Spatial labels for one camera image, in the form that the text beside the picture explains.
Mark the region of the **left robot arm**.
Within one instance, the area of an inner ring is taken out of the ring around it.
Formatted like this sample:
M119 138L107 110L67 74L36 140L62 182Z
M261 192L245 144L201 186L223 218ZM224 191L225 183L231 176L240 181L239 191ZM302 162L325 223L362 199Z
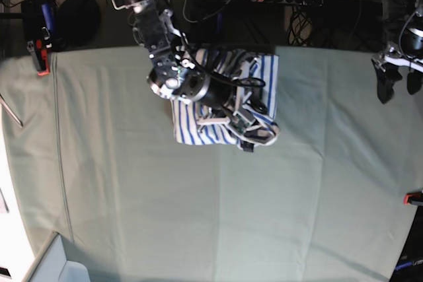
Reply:
M382 104L394 97L394 85L407 67L406 89L410 95L422 90L422 0L392 0L396 12L384 20L387 44L371 58L377 79L377 97Z

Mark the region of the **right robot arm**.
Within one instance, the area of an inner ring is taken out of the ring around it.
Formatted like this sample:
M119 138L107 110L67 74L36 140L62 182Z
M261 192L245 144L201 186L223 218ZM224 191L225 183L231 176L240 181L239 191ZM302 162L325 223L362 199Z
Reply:
M175 125L182 130L220 125L232 133L263 125L268 108L259 95L266 83L250 73L250 53L189 43L171 0L112 2L118 10L133 11L134 38L153 64L147 81L156 95L172 102Z

